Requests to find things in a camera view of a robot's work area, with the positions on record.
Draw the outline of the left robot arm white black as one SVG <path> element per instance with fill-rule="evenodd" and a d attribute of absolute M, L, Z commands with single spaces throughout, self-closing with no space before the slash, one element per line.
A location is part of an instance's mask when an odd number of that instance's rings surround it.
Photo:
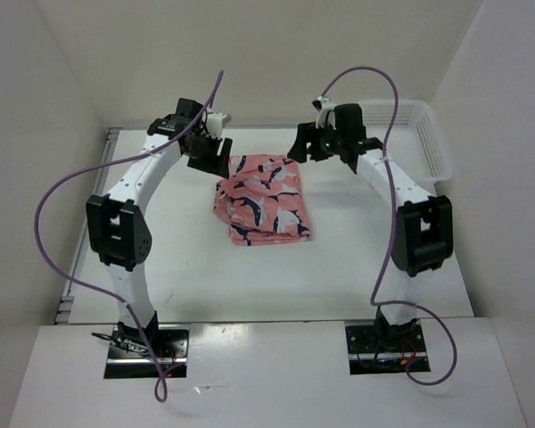
<path fill-rule="evenodd" d="M 229 120 L 226 113 L 180 99 L 173 113 L 148 127 L 140 157 L 123 177 L 106 194 L 86 202 L 90 247 L 106 266 L 118 297 L 117 331 L 111 338 L 140 356 L 152 355 L 161 343 L 144 269 L 152 249 L 144 214 L 162 179 L 182 157 L 190 168 L 228 176 L 232 141 L 222 133 Z"/>

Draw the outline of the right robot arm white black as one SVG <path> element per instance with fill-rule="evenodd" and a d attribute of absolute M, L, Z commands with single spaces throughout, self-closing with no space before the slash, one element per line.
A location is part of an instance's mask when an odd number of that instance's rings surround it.
<path fill-rule="evenodd" d="M 289 158 L 299 163 L 340 158 L 388 204 L 390 231 L 370 302 L 374 343 L 394 350 L 416 325 L 419 299 L 413 278 L 442 267 L 453 252 L 452 205 L 415 182 L 388 154 L 387 138 L 366 132 L 357 103 L 313 101 L 315 120 L 300 123 Z"/>

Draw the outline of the pink shark print shorts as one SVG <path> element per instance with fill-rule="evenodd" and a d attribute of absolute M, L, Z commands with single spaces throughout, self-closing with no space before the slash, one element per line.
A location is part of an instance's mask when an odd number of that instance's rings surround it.
<path fill-rule="evenodd" d="M 297 162 L 284 155 L 233 156 L 216 183 L 213 212 L 232 243 L 258 246 L 306 242 L 311 237 Z"/>

